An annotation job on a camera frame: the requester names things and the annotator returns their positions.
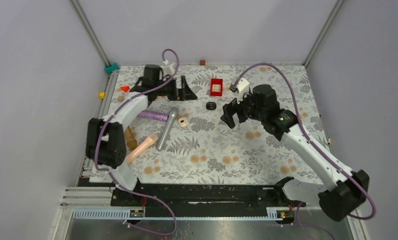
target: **white wall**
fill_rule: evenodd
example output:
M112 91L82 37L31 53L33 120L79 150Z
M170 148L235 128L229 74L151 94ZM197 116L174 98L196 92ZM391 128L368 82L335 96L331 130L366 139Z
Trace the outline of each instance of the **white wall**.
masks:
M370 176L371 239L398 239L398 0L346 1L308 74L335 155Z
M65 0L0 0L0 239L44 240L106 76Z
M80 0L109 59L303 63L336 0Z

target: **floral tablecloth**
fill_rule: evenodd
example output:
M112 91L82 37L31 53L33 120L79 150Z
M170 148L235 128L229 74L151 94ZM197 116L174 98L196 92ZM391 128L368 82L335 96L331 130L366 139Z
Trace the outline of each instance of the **floral tablecloth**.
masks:
M220 120L222 107L236 97L229 90L247 66L184 65L179 69L186 76L187 83L198 96L194 101L169 101L159 97L149 110L168 113L171 107L179 109L180 116L189 121L189 127L181 128L177 122L170 132L163 151L155 146L142 153L130 165L142 183L168 184L274 184L286 176L310 183L320 183L314 171L291 149L284 146L263 126L254 120L247 120L230 129ZM109 112L121 104L124 96L120 86L133 86L143 75L144 66L122 66L119 71ZM327 141L320 121L315 99L303 66L280 66L291 82L300 117L310 133L324 146ZM211 78L223 79L222 97L209 96ZM277 93L280 106L293 110L292 97L282 77L270 67L257 67L245 75L251 88L260 84L271 85ZM216 110L207 110L207 102L216 102ZM158 136L165 122L136 117L130 127L141 143L146 136ZM110 183L106 173L93 168L90 182Z

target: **metal floor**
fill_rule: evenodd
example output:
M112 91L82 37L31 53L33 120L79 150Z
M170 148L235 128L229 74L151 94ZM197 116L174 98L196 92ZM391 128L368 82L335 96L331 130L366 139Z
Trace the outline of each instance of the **metal floor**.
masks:
M335 222L321 210L301 210L303 223L325 227L336 239L353 239L348 222L344 219ZM68 230L67 240L301 240L309 239L300 226L274 226L275 222L244 220L180 220L177 232L172 236L158 236L133 227L127 228L121 220L73 219ZM139 226L170 232L173 222L169 220L144 220ZM323 230L305 227L317 240L331 240Z

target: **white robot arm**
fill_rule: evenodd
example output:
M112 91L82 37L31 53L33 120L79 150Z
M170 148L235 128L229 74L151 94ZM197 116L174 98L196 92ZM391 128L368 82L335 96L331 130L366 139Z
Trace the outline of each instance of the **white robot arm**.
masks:
M139 93L129 92L127 98L131 98L137 94ZM113 116L106 127L104 137L102 137L98 154L98 164L108 169L117 182L129 190L133 190L136 186L137 176L128 164L123 164L128 152L124 130L147 107L148 97L141 95L131 100L116 115L108 114L101 119L92 118L88 122L86 156L94 159L99 132L104 123Z
M301 201L314 206L320 205L324 213L335 221L341 221L366 200L363 193L330 164L312 146L311 142L316 144L365 191L368 190L369 176L363 170L354 172L349 166L339 161L312 137L305 126L302 126L303 132L297 116L289 110L280 108L276 92L270 85L258 85L251 92L249 83L242 78L236 90L238 98L223 106L221 120L230 128L235 126L234 114L237 114L240 123L248 119L260 121L268 133L298 153L323 183L323 185L305 183L292 177L286 177L276 183L276 186L282 189L288 200Z

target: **white connector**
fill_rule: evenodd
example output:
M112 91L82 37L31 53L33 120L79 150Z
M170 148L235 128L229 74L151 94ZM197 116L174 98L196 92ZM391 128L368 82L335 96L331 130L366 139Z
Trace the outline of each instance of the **white connector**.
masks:
M164 76L166 76L166 75L172 76L176 72L176 70L174 69L175 62L170 63L168 60L164 60L162 62L163 62L163 68L162 68L163 75Z
M238 82L236 88L238 90L238 96L237 96L237 103L239 104L241 101L243 101L243 97L245 93L249 93L249 85L250 83L248 80L241 78L240 81Z

